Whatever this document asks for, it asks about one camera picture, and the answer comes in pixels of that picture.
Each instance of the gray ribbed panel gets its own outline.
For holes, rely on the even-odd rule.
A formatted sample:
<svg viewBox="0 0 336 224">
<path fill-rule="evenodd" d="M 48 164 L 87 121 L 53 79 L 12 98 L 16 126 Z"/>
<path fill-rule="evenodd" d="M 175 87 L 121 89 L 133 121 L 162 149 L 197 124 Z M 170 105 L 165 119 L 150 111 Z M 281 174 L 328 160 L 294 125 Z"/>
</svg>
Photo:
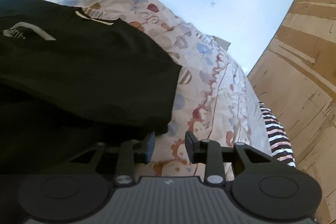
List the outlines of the gray ribbed panel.
<svg viewBox="0 0 336 224">
<path fill-rule="evenodd" d="M 241 212 L 219 188 L 197 177 L 144 177 L 130 188 L 118 189 L 98 213 L 76 224 L 266 224 Z M 307 219 L 295 224 L 316 224 Z M 25 224 L 40 224 L 28 220 Z"/>
</svg>

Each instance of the screw head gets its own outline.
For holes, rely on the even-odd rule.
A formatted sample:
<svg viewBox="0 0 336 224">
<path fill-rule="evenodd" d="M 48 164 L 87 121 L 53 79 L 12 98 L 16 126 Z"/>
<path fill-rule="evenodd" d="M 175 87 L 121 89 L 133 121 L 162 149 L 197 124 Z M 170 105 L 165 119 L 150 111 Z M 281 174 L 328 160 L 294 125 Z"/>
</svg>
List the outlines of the screw head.
<svg viewBox="0 0 336 224">
<path fill-rule="evenodd" d="M 132 182 L 132 178 L 128 175 L 120 175 L 116 177 L 115 181 L 119 184 L 129 184 Z"/>
<path fill-rule="evenodd" d="M 211 175 L 207 177 L 207 181 L 211 184 L 220 184 L 224 181 L 224 178 L 219 175 Z"/>
</svg>

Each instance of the black cloth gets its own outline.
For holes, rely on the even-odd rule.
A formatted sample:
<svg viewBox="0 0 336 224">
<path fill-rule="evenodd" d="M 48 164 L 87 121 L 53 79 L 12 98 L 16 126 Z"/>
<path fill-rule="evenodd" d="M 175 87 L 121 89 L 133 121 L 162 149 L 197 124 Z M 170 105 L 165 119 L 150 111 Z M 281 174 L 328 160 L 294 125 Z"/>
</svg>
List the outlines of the black cloth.
<svg viewBox="0 0 336 224">
<path fill-rule="evenodd" d="M 102 138 L 166 133 L 180 69 L 120 19 L 0 0 L 0 173 L 35 172 Z"/>
</svg>

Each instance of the floral bedsheet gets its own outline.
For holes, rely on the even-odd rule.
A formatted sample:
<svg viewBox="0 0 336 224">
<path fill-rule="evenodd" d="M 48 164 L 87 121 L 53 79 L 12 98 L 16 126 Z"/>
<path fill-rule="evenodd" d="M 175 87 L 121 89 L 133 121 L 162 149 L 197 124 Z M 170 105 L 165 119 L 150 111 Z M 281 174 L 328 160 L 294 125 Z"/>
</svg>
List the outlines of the floral bedsheet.
<svg viewBox="0 0 336 224">
<path fill-rule="evenodd" d="M 45 0 L 82 7 L 93 18 L 120 18 L 150 36 L 183 68 L 168 132 L 158 136 L 149 165 L 137 175 L 203 177 L 204 165 L 189 162 L 184 134 L 231 147 L 240 141 L 269 155 L 259 101 L 246 75 L 216 38 L 199 32 L 157 0 Z M 224 164 L 232 180 L 231 164 Z"/>
</svg>

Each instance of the striped fabric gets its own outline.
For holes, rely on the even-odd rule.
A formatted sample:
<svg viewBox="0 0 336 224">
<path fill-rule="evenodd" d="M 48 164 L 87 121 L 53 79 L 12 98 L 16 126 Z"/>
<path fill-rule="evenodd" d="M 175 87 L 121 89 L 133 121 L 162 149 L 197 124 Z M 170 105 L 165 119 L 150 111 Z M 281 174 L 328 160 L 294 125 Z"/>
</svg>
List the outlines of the striped fabric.
<svg viewBox="0 0 336 224">
<path fill-rule="evenodd" d="M 263 102 L 259 102 L 259 107 L 265 121 L 268 140 L 272 150 L 272 156 L 277 160 L 283 161 L 289 166 L 295 167 L 292 146 L 283 126 L 280 124 L 271 110 L 265 107 Z"/>
</svg>

